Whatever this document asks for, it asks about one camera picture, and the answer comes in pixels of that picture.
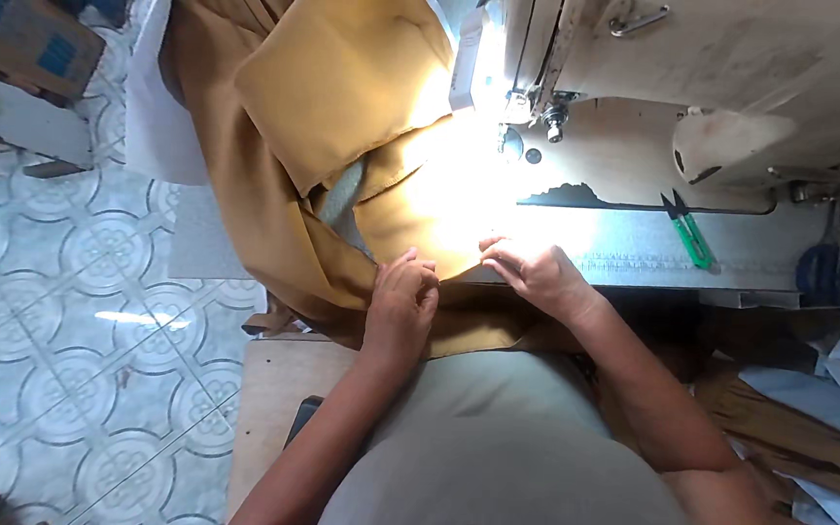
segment cardboard box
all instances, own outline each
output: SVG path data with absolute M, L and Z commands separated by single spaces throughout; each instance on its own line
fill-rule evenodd
M 0 71 L 16 85 L 79 99 L 104 47 L 48 0 L 0 0 Z

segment forearm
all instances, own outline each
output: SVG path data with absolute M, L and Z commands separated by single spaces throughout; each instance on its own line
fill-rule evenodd
M 721 431 L 598 296 L 566 323 L 610 382 L 647 462 L 660 472 L 722 472 L 739 465 Z
M 316 523 L 410 370 L 362 359 L 255 484 L 230 525 Z

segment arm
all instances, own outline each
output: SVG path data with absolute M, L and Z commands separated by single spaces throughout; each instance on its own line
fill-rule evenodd
M 482 241 L 483 265 L 564 323 L 608 380 L 647 463 L 697 523 L 760 523 L 766 508 L 743 461 L 683 385 L 558 246 Z
M 410 377 L 438 303 L 432 261 L 416 249 L 382 265 L 356 363 L 255 484 L 229 525 L 316 523 L 358 447 Z

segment sewing machine light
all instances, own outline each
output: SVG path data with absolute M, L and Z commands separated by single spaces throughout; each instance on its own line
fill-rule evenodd
M 463 20 L 449 89 L 454 115 L 474 113 L 476 119 L 505 122 L 513 86 L 513 78 L 504 73 L 505 18 L 504 0 L 491 0 Z

